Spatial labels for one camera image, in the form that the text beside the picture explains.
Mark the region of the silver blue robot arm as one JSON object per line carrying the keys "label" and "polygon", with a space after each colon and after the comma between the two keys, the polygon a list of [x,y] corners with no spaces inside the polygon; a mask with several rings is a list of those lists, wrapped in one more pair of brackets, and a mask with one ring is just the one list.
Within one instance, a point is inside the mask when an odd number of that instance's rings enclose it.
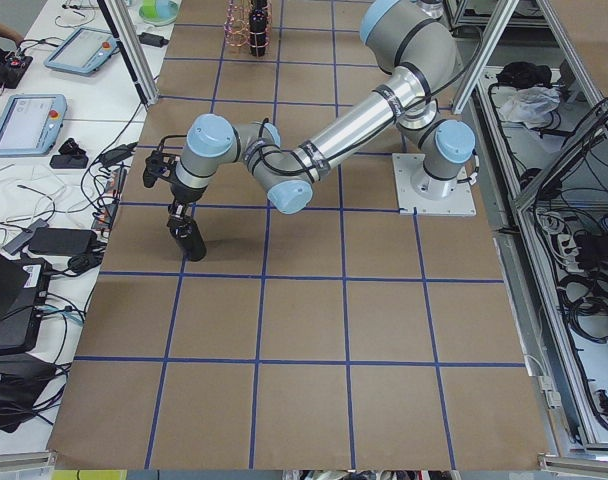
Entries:
{"label": "silver blue robot arm", "polygon": [[280,212],[294,214],[311,201],[314,183],[390,126],[424,153],[420,177],[429,183],[417,186],[420,195],[432,197],[437,185],[456,180],[473,154],[475,136],[465,123],[441,119],[434,107],[434,95],[455,68],[457,48],[449,30],[411,1],[376,1],[363,17],[360,39],[387,80],[289,152],[268,122],[232,124],[215,114],[196,118],[170,175],[172,232],[195,231],[186,209],[224,164],[243,164]]}

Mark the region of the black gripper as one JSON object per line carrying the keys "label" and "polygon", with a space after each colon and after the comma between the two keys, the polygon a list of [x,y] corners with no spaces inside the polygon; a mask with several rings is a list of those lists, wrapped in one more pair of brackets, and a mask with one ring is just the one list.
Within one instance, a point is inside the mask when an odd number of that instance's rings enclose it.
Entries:
{"label": "black gripper", "polygon": [[190,225],[195,222],[193,206],[191,203],[198,202],[206,191],[205,187],[191,188],[181,182],[172,183],[170,191],[173,195],[173,202],[168,207],[167,227],[169,229],[179,228],[182,222]]}

